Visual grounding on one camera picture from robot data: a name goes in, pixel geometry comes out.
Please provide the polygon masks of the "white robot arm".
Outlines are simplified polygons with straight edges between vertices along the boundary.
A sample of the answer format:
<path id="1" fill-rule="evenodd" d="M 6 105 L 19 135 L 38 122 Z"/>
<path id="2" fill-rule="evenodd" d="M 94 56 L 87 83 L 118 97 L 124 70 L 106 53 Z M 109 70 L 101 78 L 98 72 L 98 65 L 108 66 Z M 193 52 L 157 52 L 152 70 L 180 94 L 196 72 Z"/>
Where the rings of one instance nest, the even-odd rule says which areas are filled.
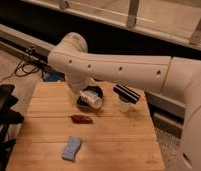
<path id="1" fill-rule="evenodd" d="M 74 92 L 92 79 L 160 95 L 185 105 L 176 171 L 201 171 L 201 60 L 172 56 L 91 54 L 84 37 L 66 34 L 50 51 L 48 64 L 65 74 Z"/>

